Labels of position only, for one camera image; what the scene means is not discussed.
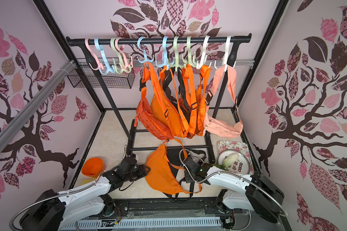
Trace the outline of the pink fanny pack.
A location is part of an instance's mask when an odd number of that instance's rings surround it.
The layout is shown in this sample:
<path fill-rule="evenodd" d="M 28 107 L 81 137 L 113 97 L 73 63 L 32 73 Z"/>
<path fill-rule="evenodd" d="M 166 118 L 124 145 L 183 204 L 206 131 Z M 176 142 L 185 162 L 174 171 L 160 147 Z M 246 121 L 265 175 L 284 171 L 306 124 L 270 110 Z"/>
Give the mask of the pink fanny pack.
<path fill-rule="evenodd" d="M 210 101 L 212 100 L 213 96 L 216 94 L 218 85 L 220 81 L 222 80 L 222 77 L 224 76 L 225 71 L 227 71 L 227 74 L 228 74 L 227 90 L 230 93 L 230 96 L 232 98 L 232 101 L 236 109 L 238 109 L 238 105 L 237 105 L 238 98 L 236 96 L 237 72 L 234 69 L 234 67 L 228 66 L 226 64 L 216 70 L 212 89 L 207 92 L 207 96 L 205 98 L 206 108 L 205 108 L 205 115 L 203 120 L 203 127 L 204 127 L 204 131 L 207 131 L 211 134 L 217 135 L 222 138 L 237 138 L 240 136 L 240 134 L 243 131 L 243 122 L 241 119 L 239 119 L 239 122 L 237 122 L 234 126 L 230 126 L 226 122 L 222 120 L 217 120 L 208 115 Z"/>

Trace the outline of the orange bag bottom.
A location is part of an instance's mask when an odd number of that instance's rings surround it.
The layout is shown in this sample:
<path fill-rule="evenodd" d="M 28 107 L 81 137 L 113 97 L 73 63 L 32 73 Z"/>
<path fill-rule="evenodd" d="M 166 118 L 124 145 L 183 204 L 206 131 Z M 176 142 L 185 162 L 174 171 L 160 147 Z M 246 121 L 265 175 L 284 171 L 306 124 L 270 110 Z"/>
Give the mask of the orange bag bottom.
<path fill-rule="evenodd" d="M 170 102 L 163 89 L 163 81 L 160 83 L 160 79 L 157 77 L 153 65 L 149 64 L 148 69 L 154 95 L 156 96 L 161 112 L 163 113 L 163 118 L 170 129 L 171 135 L 173 137 L 186 138 L 189 134 L 189 124 L 188 122 L 184 122 L 185 117 L 182 110 L 179 108 L 176 109 Z"/>

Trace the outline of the black fanny pack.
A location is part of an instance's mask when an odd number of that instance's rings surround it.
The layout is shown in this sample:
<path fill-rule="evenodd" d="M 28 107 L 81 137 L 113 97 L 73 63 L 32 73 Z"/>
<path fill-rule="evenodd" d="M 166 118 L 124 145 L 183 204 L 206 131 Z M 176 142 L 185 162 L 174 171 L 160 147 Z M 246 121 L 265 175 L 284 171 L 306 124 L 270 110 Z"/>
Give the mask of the black fanny pack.
<path fill-rule="evenodd" d="M 173 75 L 169 70 L 164 71 L 163 90 L 173 106 L 176 109 L 178 109 L 178 106 L 180 106 L 184 116 L 189 118 L 191 113 L 189 85 L 186 85 L 184 82 L 181 68 L 178 69 L 179 73 L 175 72 L 174 68 L 171 68 L 171 70 Z M 178 86 L 176 87 L 173 84 L 173 79 L 175 76 L 177 76 L 176 80 L 178 80 Z"/>

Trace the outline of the light orange fanny pack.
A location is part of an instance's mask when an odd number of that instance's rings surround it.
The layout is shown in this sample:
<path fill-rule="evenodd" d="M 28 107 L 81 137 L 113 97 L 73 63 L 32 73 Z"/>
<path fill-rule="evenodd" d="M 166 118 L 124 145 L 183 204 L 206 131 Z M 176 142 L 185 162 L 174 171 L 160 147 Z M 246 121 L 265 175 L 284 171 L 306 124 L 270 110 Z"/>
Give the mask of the light orange fanny pack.
<path fill-rule="evenodd" d="M 203 65 L 200 68 L 200 84 L 195 87 L 193 67 L 190 64 L 182 68 L 181 77 L 184 81 L 185 96 L 182 99 L 187 100 L 189 104 L 190 118 L 182 118 L 182 122 L 187 132 L 187 138 L 195 135 L 203 136 L 205 134 L 205 116 L 207 115 L 209 100 L 206 99 L 206 88 L 209 85 L 211 68 Z"/>

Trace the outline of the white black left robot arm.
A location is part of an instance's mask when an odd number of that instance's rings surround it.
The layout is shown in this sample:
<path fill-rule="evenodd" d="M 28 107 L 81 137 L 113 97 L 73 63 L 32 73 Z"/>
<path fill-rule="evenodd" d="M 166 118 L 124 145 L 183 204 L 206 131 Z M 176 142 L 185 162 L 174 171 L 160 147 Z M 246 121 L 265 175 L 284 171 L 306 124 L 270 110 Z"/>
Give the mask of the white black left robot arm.
<path fill-rule="evenodd" d="M 102 172 L 96 180 L 67 191 L 45 191 L 26 209 L 19 224 L 23 231 L 59 231 L 81 219 L 101 214 L 121 218 L 120 209 L 109 195 L 125 182 L 144 178 L 150 172 L 134 157 L 125 157 L 117 166 Z"/>

